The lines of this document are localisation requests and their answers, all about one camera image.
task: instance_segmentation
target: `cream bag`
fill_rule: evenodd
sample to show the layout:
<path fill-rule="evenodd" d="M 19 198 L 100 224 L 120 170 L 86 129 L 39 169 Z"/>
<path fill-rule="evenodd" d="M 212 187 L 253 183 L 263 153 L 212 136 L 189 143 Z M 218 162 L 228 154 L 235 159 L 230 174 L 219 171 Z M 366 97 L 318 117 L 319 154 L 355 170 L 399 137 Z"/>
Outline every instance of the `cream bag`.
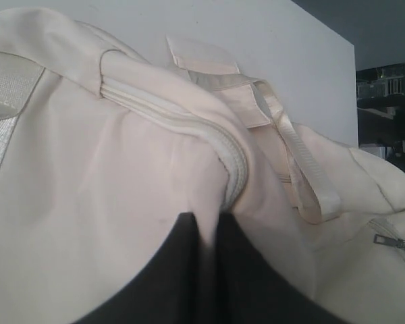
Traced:
<path fill-rule="evenodd" d="M 293 126 L 268 83 L 242 74 L 223 49 L 172 36 L 168 44 L 173 70 L 236 113 L 283 183 L 293 213 L 280 215 L 275 206 L 265 216 L 283 224 L 282 216 L 294 219 L 311 249 L 313 267 L 305 270 L 312 273 L 313 288 L 289 280 L 351 323 L 405 323 L 405 174 L 378 157 Z M 260 187 L 258 194 L 279 194 L 269 190 Z M 260 235 L 285 234 L 267 229 Z M 285 269 L 276 267 L 284 262 L 278 254 L 268 252 L 276 246 L 257 247 L 275 269 Z"/>
<path fill-rule="evenodd" d="M 48 9 L 1 12 L 0 324 L 88 314 L 138 274 L 182 212 L 195 214 L 201 235 L 200 319 L 215 301 L 220 211 L 314 296 L 315 247 L 232 108 L 101 30 Z"/>

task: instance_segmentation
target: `white surface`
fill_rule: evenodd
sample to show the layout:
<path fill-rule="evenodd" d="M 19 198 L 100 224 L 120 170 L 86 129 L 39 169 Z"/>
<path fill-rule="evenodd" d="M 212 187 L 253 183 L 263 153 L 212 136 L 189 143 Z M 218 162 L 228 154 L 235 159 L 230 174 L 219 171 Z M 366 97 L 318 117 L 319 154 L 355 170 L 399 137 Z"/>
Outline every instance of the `white surface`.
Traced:
<path fill-rule="evenodd" d="M 0 10 L 21 6 L 0 1 Z M 354 47 L 289 0 L 26 0 L 94 24 L 166 65 L 165 34 L 222 46 L 274 86 L 294 122 L 357 145 Z"/>

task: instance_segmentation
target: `bag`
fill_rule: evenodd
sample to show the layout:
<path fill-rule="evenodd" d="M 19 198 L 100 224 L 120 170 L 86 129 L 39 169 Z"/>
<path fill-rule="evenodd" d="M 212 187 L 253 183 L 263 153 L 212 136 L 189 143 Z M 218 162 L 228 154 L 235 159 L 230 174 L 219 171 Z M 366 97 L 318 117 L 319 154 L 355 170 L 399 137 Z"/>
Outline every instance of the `bag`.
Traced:
<path fill-rule="evenodd" d="M 220 211 L 311 291 L 284 188 L 223 101 L 54 11 L 0 13 L 0 324 L 186 323 L 196 272 L 212 323 Z"/>
<path fill-rule="evenodd" d="M 223 49 L 171 36 L 168 44 L 175 70 L 236 113 L 282 181 L 315 262 L 313 289 L 302 291 L 351 323 L 405 323 L 405 174 L 293 125 L 268 83 L 242 74 Z"/>

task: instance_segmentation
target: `pocket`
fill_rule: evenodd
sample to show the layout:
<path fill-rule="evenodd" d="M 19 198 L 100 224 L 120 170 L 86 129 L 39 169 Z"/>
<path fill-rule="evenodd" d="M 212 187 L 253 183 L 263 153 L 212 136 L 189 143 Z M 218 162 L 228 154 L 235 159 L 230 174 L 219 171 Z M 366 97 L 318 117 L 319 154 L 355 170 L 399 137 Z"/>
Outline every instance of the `pocket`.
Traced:
<path fill-rule="evenodd" d="M 352 323 L 405 323 L 403 228 L 403 213 L 376 217 L 353 239 L 318 251 L 317 302 Z"/>

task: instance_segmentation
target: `silver stripe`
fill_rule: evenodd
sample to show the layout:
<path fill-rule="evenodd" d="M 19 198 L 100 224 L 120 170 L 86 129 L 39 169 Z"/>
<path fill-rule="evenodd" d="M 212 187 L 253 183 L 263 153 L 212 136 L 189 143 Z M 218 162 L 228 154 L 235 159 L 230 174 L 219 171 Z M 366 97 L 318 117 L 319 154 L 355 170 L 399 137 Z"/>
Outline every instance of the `silver stripe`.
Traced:
<path fill-rule="evenodd" d="M 23 57 L 0 53 L 0 165 L 20 112 L 43 70 Z"/>

